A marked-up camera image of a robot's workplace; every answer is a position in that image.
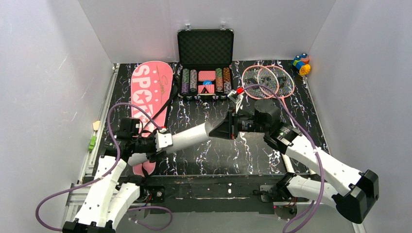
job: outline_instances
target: white backdrop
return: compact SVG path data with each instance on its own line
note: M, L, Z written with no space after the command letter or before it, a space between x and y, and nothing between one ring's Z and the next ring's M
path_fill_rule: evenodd
M111 63L77 1L0 3L1 232L45 233L46 196L76 183ZM67 195L40 215L61 227Z
M332 155L379 175L368 233L411 232L412 2L337 0L309 85Z
M79 0L113 63L178 61L177 30L235 30L234 60L307 52L335 0Z

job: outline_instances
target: colorful toy figure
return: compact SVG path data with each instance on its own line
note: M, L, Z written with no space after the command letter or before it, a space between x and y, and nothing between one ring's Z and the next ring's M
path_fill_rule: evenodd
M301 76L307 75L310 72L309 56L306 53L302 53L302 56L296 56L292 62L292 65L299 70Z

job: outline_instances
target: racket strings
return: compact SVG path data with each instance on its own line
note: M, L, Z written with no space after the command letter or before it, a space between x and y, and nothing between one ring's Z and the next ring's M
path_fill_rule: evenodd
M257 82L261 85L264 85L271 89L273 92L277 93L279 89L279 82L277 81L276 75L271 72L269 69L263 69L259 72ZM270 97L271 95L267 95L265 90L260 88L261 91L266 95L266 97Z
M277 81L279 83L279 90L277 92L277 95L279 97L288 97L294 92L294 82L293 79L290 77L290 75L284 71L283 69L276 67L276 66L270 66L267 67L271 72L275 74L277 77Z
M242 86L243 88L246 88L248 86L254 85L254 84L259 84L258 78L262 76L265 79L270 79L272 76L272 79L274 77L274 74L265 68L264 66L251 66L248 67L242 75ZM268 96L262 91L260 87L252 87L249 88L247 91L245 91L246 94L254 99L263 99L267 98Z

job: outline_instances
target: pink skateboard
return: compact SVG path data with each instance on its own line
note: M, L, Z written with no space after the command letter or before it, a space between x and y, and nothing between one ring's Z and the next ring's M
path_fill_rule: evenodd
M149 116L154 116L170 97L172 89L173 71L169 64L164 62L145 62L140 64L132 74L131 95L132 104L142 108ZM154 120L159 126L165 126L167 108ZM153 131L155 126L139 110L132 108L132 117L139 118L144 129ZM145 162L133 167L133 173L143 176L142 166L151 174L155 170L155 163Z

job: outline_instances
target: black foam lining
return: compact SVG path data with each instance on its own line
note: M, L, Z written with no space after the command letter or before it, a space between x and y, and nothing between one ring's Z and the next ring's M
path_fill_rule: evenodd
M232 63L233 30L181 30L177 34L180 63L211 65Z

